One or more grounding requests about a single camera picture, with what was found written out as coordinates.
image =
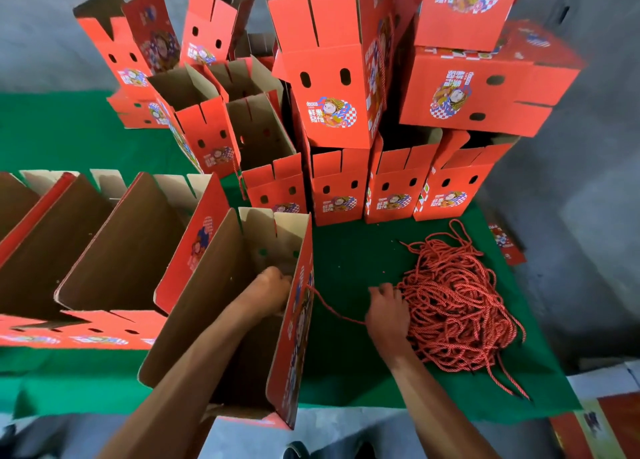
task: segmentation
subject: green tablecloth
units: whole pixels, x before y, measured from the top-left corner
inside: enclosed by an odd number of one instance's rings
[[[0,95],[0,170],[118,169],[126,183],[140,171],[187,174],[193,168],[169,131],[126,131],[106,92]],[[235,176],[223,180],[229,203],[245,204]],[[480,210],[461,218],[483,261],[498,274],[498,290],[527,330],[527,341],[503,352],[504,364],[532,397],[510,397],[487,373],[432,369],[472,420],[515,422],[556,415],[579,404],[495,245]],[[361,319],[367,287],[396,283],[415,264],[398,240],[423,240],[447,221],[412,219],[314,228],[316,287],[336,310]],[[0,410],[16,416],[75,412],[130,413],[148,395],[136,381],[144,351],[0,348]],[[314,305],[300,392],[303,406],[403,407],[395,383],[363,326]]]

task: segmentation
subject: oval hole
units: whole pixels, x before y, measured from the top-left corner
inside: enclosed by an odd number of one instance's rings
[[[487,85],[501,85],[504,83],[504,77],[502,75],[491,75],[486,79]]]
[[[351,72],[348,68],[343,68],[340,70],[340,81],[343,85],[351,84]]]
[[[307,72],[300,72],[300,82],[305,88],[311,87],[311,77]]]

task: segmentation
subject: person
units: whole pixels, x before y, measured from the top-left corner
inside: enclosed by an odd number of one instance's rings
[[[197,457],[212,423],[203,428],[206,421],[201,419],[229,360],[252,327],[282,311],[290,288],[291,277],[276,267],[261,272],[128,417],[99,459]],[[391,284],[371,287],[369,292],[367,332],[396,380],[425,454],[429,459],[498,458],[413,352],[407,340],[409,308],[402,294]],[[189,374],[184,372],[187,364]],[[295,443],[284,457],[304,454],[303,446]]]

